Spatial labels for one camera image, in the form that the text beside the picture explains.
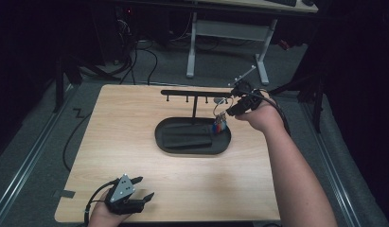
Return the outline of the black key holder with tray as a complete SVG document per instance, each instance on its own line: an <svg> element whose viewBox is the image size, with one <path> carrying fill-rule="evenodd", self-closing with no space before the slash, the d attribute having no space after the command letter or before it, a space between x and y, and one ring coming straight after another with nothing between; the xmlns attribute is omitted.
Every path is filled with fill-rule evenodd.
<svg viewBox="0 0 389 227"><path fill-rule="evenodd" d="M216 123L215 118L197 117L197 105L200 97L217 98L222 104L230 95L225 92L162 90L167 97L183 96L193 98L192 116L169 117L155 128L154 137L157 146L164 152L178 155L218 155L227 150L231 142L231 131L225 122Z"/></svg>

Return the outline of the person's right hand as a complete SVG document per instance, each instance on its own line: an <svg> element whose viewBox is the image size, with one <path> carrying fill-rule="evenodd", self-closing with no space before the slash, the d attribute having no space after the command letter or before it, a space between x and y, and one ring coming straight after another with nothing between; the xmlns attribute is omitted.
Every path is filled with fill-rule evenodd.
<svg viewBox="0 0 389 227"><path fill-rule="evenodd" d="M259 106L248 113L236 116L237 120L247 121L255 130L269 133L272 131L284 131L284 122L274 107L267 101L262 101Z"/></svg>

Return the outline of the white metal frame desk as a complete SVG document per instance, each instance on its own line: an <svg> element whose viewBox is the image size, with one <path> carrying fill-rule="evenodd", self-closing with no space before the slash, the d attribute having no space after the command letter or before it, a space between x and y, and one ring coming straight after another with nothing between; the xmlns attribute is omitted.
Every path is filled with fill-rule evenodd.
<svg viewBox="0 0 389 227"><path fill-rule="evenodd" d="M255 54L256 69L263 85L268 85L270 83L265 68L264 58L278 22L277 14L282 12L294 13L295 15L307 15L308 13L317 13L319 10L315 4L312 7L308 7L303 4L302 0L297 0L296 7L287 7L265 0L193 0L192 5L194 7L227 6L262 9L274 15L267 25L256 25L255 23L249 24L247 22L223 22L219 19L198 19L196 12L193 12L191 16L190 48L186 67L186 76L188 78L193 78L195 75L195 45L197 37L216 37L263 43L263 46L261 46L259 51Z"/></svg>

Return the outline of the black keyboard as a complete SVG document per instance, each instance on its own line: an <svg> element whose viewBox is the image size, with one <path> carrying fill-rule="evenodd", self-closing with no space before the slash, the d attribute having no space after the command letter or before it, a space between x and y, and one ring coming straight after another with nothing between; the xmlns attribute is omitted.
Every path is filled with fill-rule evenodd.
<svg viewBox="0 0 389 227"><path fill-rule="evenodd" d="M296 7L297 0L265 0L275 4L287 6L287 7Z"/></svg>

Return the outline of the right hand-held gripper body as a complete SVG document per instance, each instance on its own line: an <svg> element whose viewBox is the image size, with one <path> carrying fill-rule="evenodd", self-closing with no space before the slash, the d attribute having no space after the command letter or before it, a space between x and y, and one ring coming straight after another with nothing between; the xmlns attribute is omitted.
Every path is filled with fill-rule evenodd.
<svg viewBox="0 0 389 227"><path fill-rule="evenodd" d="M258 107L258 105L262 102L264 95L258 89L255 89L247 80L244 79L255 69L256 67L252 65L247 72L235 78L233 83L229 83L229 86L232 87L232 90L240 89L244 93L243 96L232 96L232 97L238 97L239 100L236 104L232 105L231 107L238 105L238 106L247 107L248 110L255 110Z"/></svg>

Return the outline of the black metal stand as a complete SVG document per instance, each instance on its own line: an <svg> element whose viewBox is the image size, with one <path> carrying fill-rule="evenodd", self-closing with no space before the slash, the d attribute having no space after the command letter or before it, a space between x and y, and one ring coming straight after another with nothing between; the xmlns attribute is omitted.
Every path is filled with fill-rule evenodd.
<svg viewBox="0 0 389 227"><path fill-rule="evenodd" d="M312 103L311 122L314 129L320 133L320 118L323 110L325 77L322 75L309 75L303 78L293 79L289 83L279 86L270 91L275 96L285 91L298 91L297 100L301 103Z"/></svg>
<svg viewBox="0 0 389 227"><path fill-rule="evenodd" d="M99 76L101 79L116 80L115 77L111 76L109 73L101 70L92 63L85 61L81 58L72 55L64 55L58 57L56 61L56 99L55 99L55 109L54 112L58 113L65 102L65 90L64 90L64 77L67 77L68 81L72 85L81 85L82 84L82 75L80 72L80 67L85 67L96 76Z"/></svg>

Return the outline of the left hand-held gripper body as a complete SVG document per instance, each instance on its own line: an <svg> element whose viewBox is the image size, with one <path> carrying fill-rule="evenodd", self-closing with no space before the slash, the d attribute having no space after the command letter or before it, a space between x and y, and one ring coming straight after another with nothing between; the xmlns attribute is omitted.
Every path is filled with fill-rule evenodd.
<svg viewBox="0 0 389 227"><path fill-rule="evenodd" d="M130 182L130 177L123 174L109 190L104 202L113 214L141 213L145 202L143 200L131 200L131 195L134 192L135 188Z"/></svg>

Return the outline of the aluminium floor rail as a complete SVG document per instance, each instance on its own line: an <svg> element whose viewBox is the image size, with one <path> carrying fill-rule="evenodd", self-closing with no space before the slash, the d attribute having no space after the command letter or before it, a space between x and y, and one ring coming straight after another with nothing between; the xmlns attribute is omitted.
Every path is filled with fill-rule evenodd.
<svg viewBox="0 0 389 227"><path fill-rule="evenodd" d="M63 104L57 107L55 112L51 113L37 139L29 149L28 154L26 155L18 171L12 177L11 182L0 199L0 223L6 217L10 207L13 205L19 192L27 181L31 171L42 155L44 144L46 143L48 136L53 131L56 123L58 122L58 119L61 116L65 105L73 97L78 89L78 85L67 86L65 95L63 96Z"/></svg>
<svg viewBox="0 0 389 227"><path fill-rule="evenodd" d="M337 169L327 150L327 145L324 141L324 138L322 134L318 132L313 125L311 107L308 104L301 104L300 107L304 116L308 120L309 128L311 129L313 137L318 145L323 166L326 170L327 177L332 187L336 201L338 202L341 212L345 218L347 227L362 227L360 220L357 214L355 213L353 204L348 196L347 190L345 189L345 186L341 181Z"/></svg>

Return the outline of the dark computer tower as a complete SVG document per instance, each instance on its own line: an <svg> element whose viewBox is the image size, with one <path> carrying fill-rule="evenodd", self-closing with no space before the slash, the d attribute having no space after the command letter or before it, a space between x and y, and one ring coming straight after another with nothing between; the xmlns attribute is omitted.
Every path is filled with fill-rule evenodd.
<svg viewBox="0 0 389 227"><path fill-rule="evenodd" d="M133 8L115 7L115 21L121 45L122 60L127 63L137 42L137 23Z"/></svg>

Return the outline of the grey tape piece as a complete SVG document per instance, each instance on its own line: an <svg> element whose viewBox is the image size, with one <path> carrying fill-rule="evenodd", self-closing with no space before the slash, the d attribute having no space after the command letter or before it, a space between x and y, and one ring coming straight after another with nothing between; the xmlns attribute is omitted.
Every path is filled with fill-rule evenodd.
<svg viewBox="0 0 389 227"><path fill-rule="evenodd" d="M54 191L53 197L54 198L69 198L69 199L73 199L75 194L76 194L75 191L64 190L64 189L62 189L62 190L57 189L57 190Z"/></svg>

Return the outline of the person's left hand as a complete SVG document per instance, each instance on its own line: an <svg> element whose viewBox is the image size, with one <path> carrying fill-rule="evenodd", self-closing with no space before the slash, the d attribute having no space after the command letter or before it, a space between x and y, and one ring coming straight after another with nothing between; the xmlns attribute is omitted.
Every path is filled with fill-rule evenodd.
<svg viewBox="0 0 389 227"><path fill-rule="evenodd" d="M111 213L104 202L98 202L91 217L89 218L88 227L118 227L131 214L117 215Z"/></svg>

